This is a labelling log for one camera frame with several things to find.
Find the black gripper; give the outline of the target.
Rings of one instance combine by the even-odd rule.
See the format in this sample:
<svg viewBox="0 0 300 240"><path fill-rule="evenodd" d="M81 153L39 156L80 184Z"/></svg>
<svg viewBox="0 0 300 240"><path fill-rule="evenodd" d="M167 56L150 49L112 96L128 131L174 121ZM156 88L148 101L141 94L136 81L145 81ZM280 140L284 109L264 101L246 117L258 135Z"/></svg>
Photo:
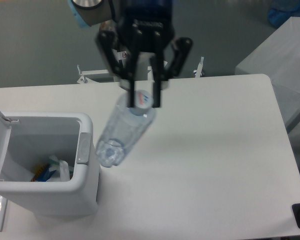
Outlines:
<svg viewBox="0 0 300 240"><path fill-rule="evenodd" d="M193 46L189 37L177 38L171 44L173 59L168 69L164 67L164 48L175 37L172 23L173 2L171 0L122 0L120 17L117 23L119 41L130 53L125 66L121 66L113 52L115 41L113 31L101 30L95 39L108 71L127 81L124 89L128 93L127 107L135 107L135 73L140 51L153 53L150 64L153 73L153 108L161 107L161 91L169 79L179 76Z"/></svg>

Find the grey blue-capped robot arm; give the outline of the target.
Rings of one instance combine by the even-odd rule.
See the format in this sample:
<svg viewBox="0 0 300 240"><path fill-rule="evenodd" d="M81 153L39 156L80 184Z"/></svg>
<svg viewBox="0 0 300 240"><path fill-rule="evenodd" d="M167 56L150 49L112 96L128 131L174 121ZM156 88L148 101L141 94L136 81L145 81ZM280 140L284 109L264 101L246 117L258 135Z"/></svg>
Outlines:
<svg viewBox="0 0 300 240"><path fill-rule="evenodd" d="M153 72L153 108L161 107L161 91L177 77L191 51L189 37L175 37L171 0L70 0L80 25L92 27L107 21L95 42L110 74L121 79L128 107L135 107L138 60L149 53Z"/></svg>

